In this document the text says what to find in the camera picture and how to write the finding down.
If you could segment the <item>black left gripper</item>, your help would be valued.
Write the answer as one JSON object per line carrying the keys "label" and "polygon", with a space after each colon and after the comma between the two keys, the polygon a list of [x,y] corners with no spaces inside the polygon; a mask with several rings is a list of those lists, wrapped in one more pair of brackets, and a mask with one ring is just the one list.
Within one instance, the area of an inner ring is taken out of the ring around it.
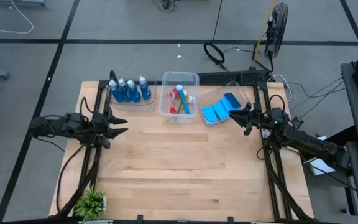
{"label": "black left gripper", "polygon": [[[116,125],[127,123],[127,120],[117,118],[112,113],[109,113],[108,122]],[[91,119],[86,120],[86,146],[102,146],[104,148],[110,148],[109,139],[114,139],[128,130],[128,128],[109,128],[108,122],[105,120],[105,116],[98,110],[92,112]]]}

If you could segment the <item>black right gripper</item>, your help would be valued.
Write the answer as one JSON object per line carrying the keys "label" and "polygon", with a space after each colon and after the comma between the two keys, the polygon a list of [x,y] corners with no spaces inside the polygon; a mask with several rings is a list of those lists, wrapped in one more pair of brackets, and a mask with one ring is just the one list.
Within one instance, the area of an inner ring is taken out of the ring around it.
{"label": "black right gripper", "polygon": [[247,102],[245,107],[239,111],[239,114],[230,113],[230,118],[233,119],[240,127],[246,128],[244,135],[248,136],[253,127],[257,129],[273,130],[278,121],[271,116],[264,116],[254,110],[252,110],[251,102]]}

